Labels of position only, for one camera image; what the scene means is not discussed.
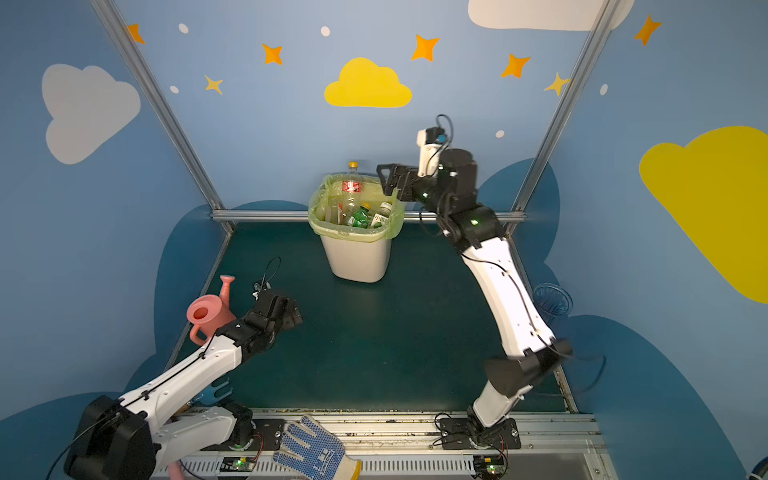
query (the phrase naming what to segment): pink watering can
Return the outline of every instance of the pink watering can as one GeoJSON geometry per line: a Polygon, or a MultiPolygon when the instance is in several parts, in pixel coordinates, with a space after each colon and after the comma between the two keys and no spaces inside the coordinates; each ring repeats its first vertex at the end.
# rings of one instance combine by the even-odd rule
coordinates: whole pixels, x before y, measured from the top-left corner
{"type": "Polygon", "coordinates": [[[190,340],[197,345],[205,345],[207,339],[212,337],[220,326],[227,325],[235,319],[235,315],[230,312],[230,283],[235,280],[235,277],[222,275],[219,278],[222,283],[219,296],[203,295],[193,301],[187,309],[187,320],[192,322],[190,340]],[[197,335],[200,330],[205,333],[207,337],[205,340],[197,335]]]}

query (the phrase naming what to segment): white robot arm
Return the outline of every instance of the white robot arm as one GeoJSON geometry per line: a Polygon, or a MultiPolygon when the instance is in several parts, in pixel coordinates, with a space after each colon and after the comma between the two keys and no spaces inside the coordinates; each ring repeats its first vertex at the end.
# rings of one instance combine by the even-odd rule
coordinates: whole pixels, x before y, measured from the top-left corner
{"type": "Polygon", "coordinates": [[[250,409],[234,402],[166,424],[193,396],[300,324],[295,301],[261,290],[253,308],[216,331],[162,375],[117,400],[101,396],[80,420],[65,461],[76,480],[145,480],[158,468],[209,445],[253,438],[250,409]]]}
{"type": "Polygon", "coordinates": [[[476,445],[490,445],[488,439],[498,437],[509,410],[570,356],[571,347],[556,340],[539,316],[511,260],[501,224],[491,209],[477,202],[472,154],[439,148],[432,174],[425,149],[430,138],[438,139],[432,144],[445,144],[444,133],[439,126],[419,132],[418,168],[387,164],[376,172],[385,194],[397,192],[401,201],[418,201],[436,214],[443,234],[475,275],[491,307],[506,358],[485,362],[488,382],[468,410],[467,433],[476,445]]]}

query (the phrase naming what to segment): white cloud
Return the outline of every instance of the white cloud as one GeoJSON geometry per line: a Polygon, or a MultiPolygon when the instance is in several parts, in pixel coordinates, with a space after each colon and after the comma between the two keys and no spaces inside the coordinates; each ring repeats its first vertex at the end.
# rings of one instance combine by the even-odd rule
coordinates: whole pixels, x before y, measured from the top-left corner
{"type": "Polygon", "coordinates": [[[43,101],[53,121],[45,132],[56,160],[83,161],[139,113],[136,89],[90,66],[51,65],[43,74],[43,101]]]}
{"type": "MultiPolygon", "coordinates": [[[[634,0],[620,0],[611,28],[629,14],[634,0]]],[[[470,19],[486,28],[591,30],[603,0],[469,0],[470,19]]]]}

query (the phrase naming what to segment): blue wall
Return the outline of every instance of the blue wall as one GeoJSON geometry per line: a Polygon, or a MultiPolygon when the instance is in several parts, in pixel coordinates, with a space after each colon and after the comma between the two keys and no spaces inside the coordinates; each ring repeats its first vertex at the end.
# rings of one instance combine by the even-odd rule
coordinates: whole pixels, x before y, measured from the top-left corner
{"type": "Polygon", "coordinates": [[[416,132],[438,113],[452,117],[454,145],[475,155],[481,184],[534,156],[558,101],[545,88],[557,72],[568,78],[586,38],[584,31],[484,28],[470,19],[468,0],[117,4],[127,24],[139,24],[139,47],[230,208],[306,204],[323,175],[348,160],[362,159],[367,171],[416,164],[416,132]],[[440,38],[433,61],[412,60],[417,35],[440,38]],[[262,44],[282,47],[283,64],[266,65],[262,44]],[[531,57],[520,78],[501,76],[510,54],[531,57]],[[413,93],[410,103],[327,103],[326,86],[356,57],[394,69],[413,93]],[[206,75],[222,81],[222,94],[206,90],[206,75]]]}
{"type": "Polygon", "coordinates": [[[223,231],[143,95],[82,162],[48,149],[50,65],[137,88],[87,0],[6,2],[0,62],[0,456],[42,478],[84,405],[162,370],[223,231]]]}
{"type": "MultiPolygon", "coordinates": [[[[529,212],[557,227],[551,251],[541,255],[541,236],[551,234],[536,222],[516,235],[534,282],[556,278],[574,298],[572,317],[556,332],[573,336],[585,354],[609,355],[602,387],[578,400],[610,437],[621,478],[737,478],[768,453],[768,362],[760,354],[768,305],[720,275],[638,171],[657,144],[685,146],[731,125],[768,131],[766,20],[764,2],[637,0],[608,39],[551,159],[559,214],[529,212]],[[648,15],[662,26],[643,46],[634,36],[648,15]],[[657,462],[669,468],[649,472],[657,462]]],[[[547,196],[539,187],[535,199],[547,196]]],[[[713,197],[702,212],[723,202],[754,207],[713,197]]],[[[754,220],[764,221],[764,212],[754,220]]],[[[728,218],[712,221],[729,228],[728,218]]],[[[568,363],[575,388],[593,367],[568,363]]]]}

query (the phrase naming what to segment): yellow star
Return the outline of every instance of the yellow star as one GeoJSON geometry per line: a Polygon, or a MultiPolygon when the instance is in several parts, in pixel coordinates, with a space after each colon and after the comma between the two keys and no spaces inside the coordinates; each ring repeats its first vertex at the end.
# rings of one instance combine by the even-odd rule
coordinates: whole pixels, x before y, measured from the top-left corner
{"type": "Polygon", "coordinates": [[[439,40],[439,38],[425,40],[424,38],[421,38],[417,35],[416,51],[413,52],[413,57],[411,57],[411,60],[416,60],[417,58],[426,58],[427,60],[432,61],[432,49],[435,47],[435,44],[439,40]]]}
{"type": "Polygon", "coordinates": [[[208,78],[208,75],[205,76],[205,79],[208,80],[208,86],[205,87],[206,90],[215,90],[219,92],[219,95],[222,95],[221,90],[219,90],[219,83],[221,83],[223,80],[213,81],[208,78]]]}
{"type": "Polygon", "coordinates": [[[643,41],[643,46],[648,45],[648,40],[650,40],[650,36],[654,34],[657,28],[661,26],[661,22],[654,22],[650,19],[650,15],[648,15],[648,20],[645,21],[645,25],[643,25],[643,28],[635,35],[634,37],[637,40],[643,41]]]}
{"type": "Polygon", "coordinates": [[[514,55],[510,54],[509,65],[507,65],[507,69],[504,70],[504,73],[502,73],[502,77],[514,75],[515,77],[520,78],[520,75],[523,74],[523,67],[525,66],[525,63],[530,59],[531,57],[517,58],[514,55]]]}
{"type": "Polygon", "coordinates": [[[557,72],[554,74],[554,83],[544,89],[544,91],[547,90],[554,90],[558,93],[558,97],[560,96],[560,91],[563,88],[563,85],[567,84],[569,81],[571,81],[570,78],[566,78],[563,80],[560,78],[560,72],[557,72]]]}
{"type": "Polygon", "coordinates": [[[129,25],[128,26],[128,32],[131,33],[131,37],[133,37],[135,41],[137,41],[137,42],[139,42],[141,44],[144,43],[144,39],[141,37],[141,35],[139,35],[139,24],[138,23],[134,23],[133,25],[129,25]]]}
{"type": "Polygon", "coordinates": [[[264,51],[266,52],[266,58],[264,59],[264,64],[268,63],[276,63],[278,65],[282,65],[283,61],[280,60],[280,50],[283,50],[283,47],[275,47],[275,48],[269,48],[265,44],[261,44],[262,47],[264,47],[264,51]]]}

